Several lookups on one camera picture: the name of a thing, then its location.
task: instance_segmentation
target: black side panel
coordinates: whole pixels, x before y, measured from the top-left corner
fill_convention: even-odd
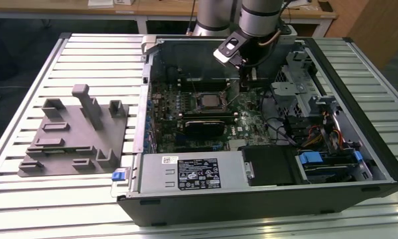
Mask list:
[[[354,186],[165,198],[120,198],[118,204],[134,223],[149,227],[335,213],[378,197],[393,187],[379,185],[381,191]],[[158,204],[144,203],[156,200],[160,200]]]
[[[361,107],[347,90],[341,77],[338,76],[331,64],[329,63],[329,60],[321,51],[315,41],[313,38],[301,38],[301,40],[305,41],[314,57],[317,60],[317,63],[319,64],[323,74],[327,76],[329,81],[334,87],[334,90],[337,94],[339,95],[343,104],[346,106],[347,111],[350,112],[354,121],[365,134],[365,137],[369,141],[370,147],[373,148],[374,152],[377,153],[383,166],[390,173],[393,179],[398,182],[398,161],[395,159],[395,156],[393,155],[386,143],[383,142],[379,133],[374,129],[371,122],[365,114],[365,112],[361,110]]]

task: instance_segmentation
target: power supply label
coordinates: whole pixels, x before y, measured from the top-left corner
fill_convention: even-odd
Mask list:
[[[178,160],[178,189],[221,188],[216,158]]]

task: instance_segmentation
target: blue latch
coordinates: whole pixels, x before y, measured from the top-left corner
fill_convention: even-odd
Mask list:
[[[358,161],[363,160],[363,156],[361,155],[359,151],[354,151],[354,156]]]
[[[112,181],[113,182],[125,181],[125,172],[113,172]]]
[[[305,152],[300,155],[300,160],[302,164],[306,163],[322,163],[323,159],[321,158],[319,152]]]

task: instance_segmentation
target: cable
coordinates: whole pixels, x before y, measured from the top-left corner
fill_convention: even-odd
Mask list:
[[[192,14],[190,14],[190,20],[189,20],[189,26],[186,30],[186,35],[190,35],[190,27],[192,27],[192,19],[193,19],[193,12],[194,12],[194,4],[197,3],[197,0],[193,0],[193,6],[192,6]]]
[[[292,3],[293,0],[288,0],[286,3],[285,3],[285,6],[281,8],[281,11],[280,11],[280,15],[282,14],[282,12],[285,11],[288,5]]]
[[[310,127],[310,130],[307,131],[307,139],[311,138],[311,130],[313,130],[313,128],[318,128],[318,125],[314,125],[314,126]]]
[[[264,42],[264,43],[258,42],[258,46],[264,47],[264,46],[272,44],[276,41],[276,39],[280,37],[280,34],[281,34],[281,30],[278,30],[274,33],[273,37],[266,42]]]
[[[289,23],[288,24],[290,24],[292,23],[290,8],[288,8],[288,13],[289,13]]]
[[[257,63],[254,63],[254,64],[246,64],[246,65],[244,65],[244,67],[257,67],[258,65],[261,65],[262,63],[264,63],[264,61],[270,57],[270,55],[273,54],[273,52],[274,52],[274,50],[276,50],[276,45],[277,45],[277,42],[278,42],[278,38],[276,39],[276,41],[273,42],[273,44],[272,44],[272,48],[270,48],[270,50],[268,51],[268,53],[266,53],[266,55],[261,58],[261,60],[257,62]]]
[[[6,89],[6,88],[29,88],[29,86],[0,86],[0,89]]]
[[[338,145],[339,145],[339,149],[342,149],[342,134],[337,129],[334,129],[333,132],[338,134]]]

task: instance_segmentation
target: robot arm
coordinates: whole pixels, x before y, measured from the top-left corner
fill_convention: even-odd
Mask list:
[[[248,53],[242,56],[241,51],[244,49],[245,52],[245,48],[248,48],[246,52],[260,51],[257,47],[270,46],[276,41],[280,35],[277,23],[282,2],[284,0],[242,1],[240,29],[233,32],[213,53],[222,64],[230,63],[237,69],[258,65],[260,61]]]

